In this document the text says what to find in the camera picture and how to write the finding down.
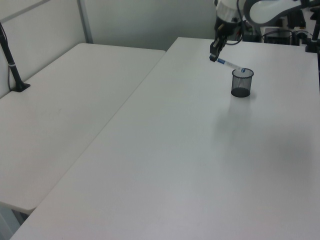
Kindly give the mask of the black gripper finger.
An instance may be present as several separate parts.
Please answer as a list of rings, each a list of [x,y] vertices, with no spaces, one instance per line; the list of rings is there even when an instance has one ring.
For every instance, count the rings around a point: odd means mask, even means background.
[[[214,40],[210,45],[209,59],[216,62],[222,50],[222,42],[219,39]]]
[[[223,48],[225,47],[226,43],[228,41],[228,37],[225,35],[222,35],[218,38],[218,54],[221,53],[221,51],[223,50]]]

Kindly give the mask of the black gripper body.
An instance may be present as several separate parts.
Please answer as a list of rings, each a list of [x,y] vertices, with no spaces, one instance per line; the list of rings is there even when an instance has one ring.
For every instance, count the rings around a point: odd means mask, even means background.
[[[215,40],[226,41],[235,33],[235,30],[240,26],[239,22],[226,22],[217,20],[214,25]]]

